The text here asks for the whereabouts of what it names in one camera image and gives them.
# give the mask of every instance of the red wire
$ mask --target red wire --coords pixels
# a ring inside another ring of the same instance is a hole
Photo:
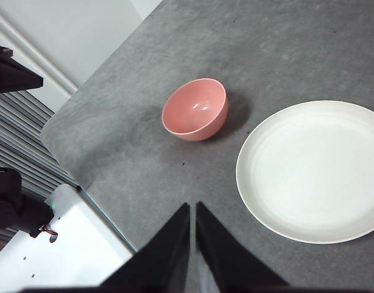
[[[46,228],[42,228],[41,231],[47,232],[48,234],[51,234],[51,235],[58,235],[58,233],[56,233],[55,231],[49,230]]]

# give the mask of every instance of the window blinds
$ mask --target window blinds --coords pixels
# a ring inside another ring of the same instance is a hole
[[[0,94],[0,167],[18,170],[23,194],[42,200],[63,183],[76,186],[39,139],[53,114],[27,91]],[[14,232],[0,229],[0,240]]]

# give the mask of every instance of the plate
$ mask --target plate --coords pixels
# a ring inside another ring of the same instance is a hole
[[[248,136],[236,177],[250,213],[282,236],[361,237],[374,230],[374,112],[340,101],[285,108]]]

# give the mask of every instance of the gray tabletop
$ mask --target gray tabletop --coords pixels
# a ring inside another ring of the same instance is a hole
[[[185,142],[163,128],[161,109],[202,77],[225,85],[229,117],[213,138]],[[374,110],[374,1],[165,0],[52,117],[41,141],[136,249],[183,202],[201,200],[289,283],[374,289],[374,232],[342,244],[295,242],[261,225],[237,191],[248,133],[317,99]],[[192,253],[187,292],[210,289],[201,263]]]

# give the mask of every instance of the bowl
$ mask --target bowl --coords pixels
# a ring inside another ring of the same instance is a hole
[[[211,78],[195,79],[178,88],[162,109],[162,124],[175,136],[208,139],[225,123],[228,100],[223,85]]]

